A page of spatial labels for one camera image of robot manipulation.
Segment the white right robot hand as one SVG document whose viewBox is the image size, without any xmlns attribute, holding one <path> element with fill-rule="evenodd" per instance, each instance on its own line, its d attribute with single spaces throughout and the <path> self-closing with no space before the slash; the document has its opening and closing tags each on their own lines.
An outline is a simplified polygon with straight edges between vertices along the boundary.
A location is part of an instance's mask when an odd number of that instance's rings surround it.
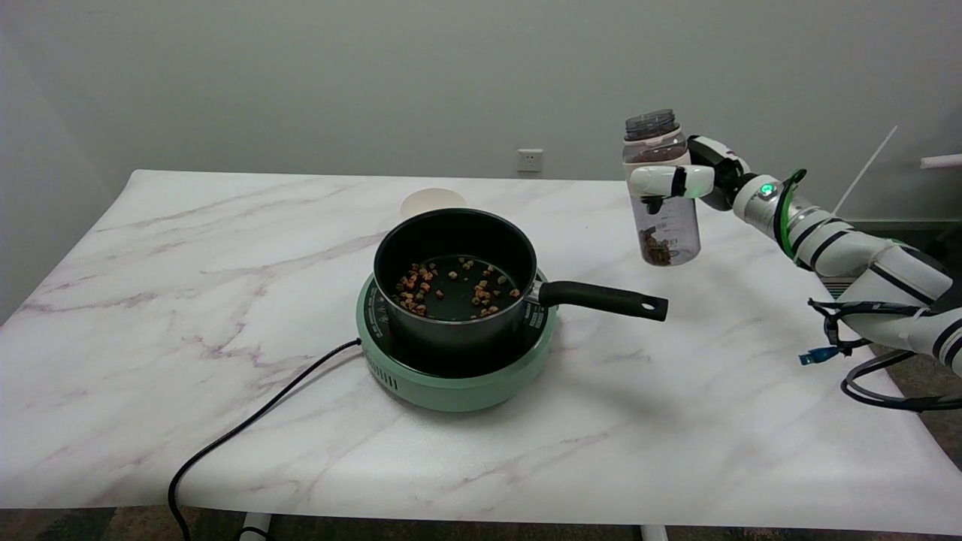
<svg viewBox="0 0 962 541">
<path fill-rule="evenodd" d="M 743 185 L 752 178 L 748 164 L 714 138 L 687 138 L 688 163 L 635 164 L 628 187 L 643 198 L 701 199 L 712 209 L 729 211 Z"/>
</svg>

